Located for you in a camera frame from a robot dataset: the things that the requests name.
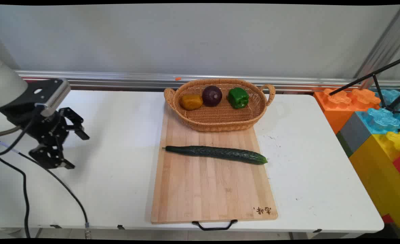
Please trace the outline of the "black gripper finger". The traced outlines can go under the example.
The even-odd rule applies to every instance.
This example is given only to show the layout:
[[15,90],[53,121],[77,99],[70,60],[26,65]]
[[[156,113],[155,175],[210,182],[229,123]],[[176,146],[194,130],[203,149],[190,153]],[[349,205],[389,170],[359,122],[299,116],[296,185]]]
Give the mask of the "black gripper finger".
[[65,159],[62,150],[59,150],[57,147],[54,148],[53,146],[40,144],[30,150],[28,154],[38,165],[45,169],[75,168],[75,165]]
[[70,107],[61,108],[59,114],[63,117],[61,128],[65,131],[74,131],[82,140],[89,140],[90,136],[85,132],[82,122],[84,119],[78,113],[73,111]]

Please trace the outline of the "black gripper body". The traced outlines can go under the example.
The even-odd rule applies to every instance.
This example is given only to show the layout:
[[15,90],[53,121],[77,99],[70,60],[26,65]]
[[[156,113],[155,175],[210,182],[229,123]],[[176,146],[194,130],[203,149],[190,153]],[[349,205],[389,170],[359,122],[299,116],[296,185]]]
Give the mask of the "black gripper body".
[[20,127],[23,131],[12,143],[14,148],[25,134],[36,139],[39,144],[46,146],[56,146],[56,139],[62,144],[69,132],[65,115],[68,115],[69,107],[55,111],[49,117],[35,113],[35,106],[4,106],[0,108],[0,113],[6,116],[7,120]]

